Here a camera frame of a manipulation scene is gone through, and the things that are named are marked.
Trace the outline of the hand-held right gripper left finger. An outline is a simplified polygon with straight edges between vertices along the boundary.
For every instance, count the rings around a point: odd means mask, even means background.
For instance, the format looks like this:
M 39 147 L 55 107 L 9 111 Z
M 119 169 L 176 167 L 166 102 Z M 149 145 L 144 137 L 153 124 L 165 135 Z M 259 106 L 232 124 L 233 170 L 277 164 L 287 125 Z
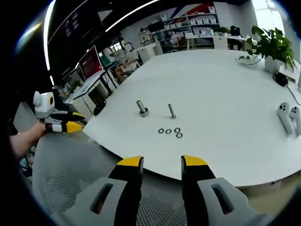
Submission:
M 134 226 L 142 180 L 143 157 L 124 158 L 108 177 L 101 177 L 79 193 L 65 216 L 73 226 Z

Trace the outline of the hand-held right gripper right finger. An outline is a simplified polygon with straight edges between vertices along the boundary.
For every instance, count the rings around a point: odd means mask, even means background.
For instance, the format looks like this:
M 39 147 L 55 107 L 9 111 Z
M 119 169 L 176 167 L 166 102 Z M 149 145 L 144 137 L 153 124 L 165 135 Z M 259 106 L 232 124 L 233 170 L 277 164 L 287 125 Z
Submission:
M 270 216 L 249 206 L 247 196 L 224 178 L 217 178 L 206 161 L 181 156 L 182 198 L 189 226 L 267 226 Z

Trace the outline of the person's left hand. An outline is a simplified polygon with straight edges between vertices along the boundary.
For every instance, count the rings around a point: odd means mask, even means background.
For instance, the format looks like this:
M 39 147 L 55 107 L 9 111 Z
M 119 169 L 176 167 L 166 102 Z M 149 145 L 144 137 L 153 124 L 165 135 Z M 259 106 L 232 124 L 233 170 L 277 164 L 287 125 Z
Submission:
M 38 140 L 47 133 L 46 124 L 43 120 L 38 120 L 29 130 L 30 139 Z

